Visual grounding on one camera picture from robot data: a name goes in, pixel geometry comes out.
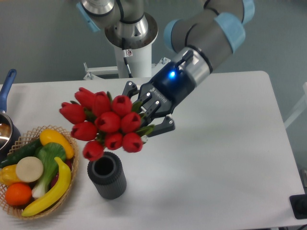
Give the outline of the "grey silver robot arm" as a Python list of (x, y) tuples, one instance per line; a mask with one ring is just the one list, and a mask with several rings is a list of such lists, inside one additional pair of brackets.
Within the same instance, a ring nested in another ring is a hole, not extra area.
[(241, 46), (255, 11), (251, 0), (205, 1), (199, 14), (167, 24), (165, 44), (176, 56), (154, 66), (158, 26), (142, 0), (81, 0), (76, 6), (90, 29), (104, 31), (114, 48), (118, 75), (129, 79), (123, 94), (138, 97), (141, 137), (175, 129), (174, 108)]

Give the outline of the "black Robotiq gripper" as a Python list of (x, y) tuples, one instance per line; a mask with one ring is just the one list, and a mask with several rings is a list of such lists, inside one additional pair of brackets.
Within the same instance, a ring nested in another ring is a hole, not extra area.
[(150, 137), (164, 134), (175, 130), (175, 122), (172, 116), (174, 108), (179, 105), (193, 90), (194, 82), (187, 73), (180, 70), (176, 63), (171, 61), (157, 72), (149, 82), (140, 85), (132, 81), (127, 81), (122, 95), (129, 97), (143, 96), (148, 92), (152, 95), (151, 99), (143, 107), (148, 110), (156, 101), (160, 102), (160, 107), (152, 115), (152, 118), (165, 116), (163, 121), (157, 125), (148, 125), (147, 134), (141, 135), (141, 140), (146, 143)]

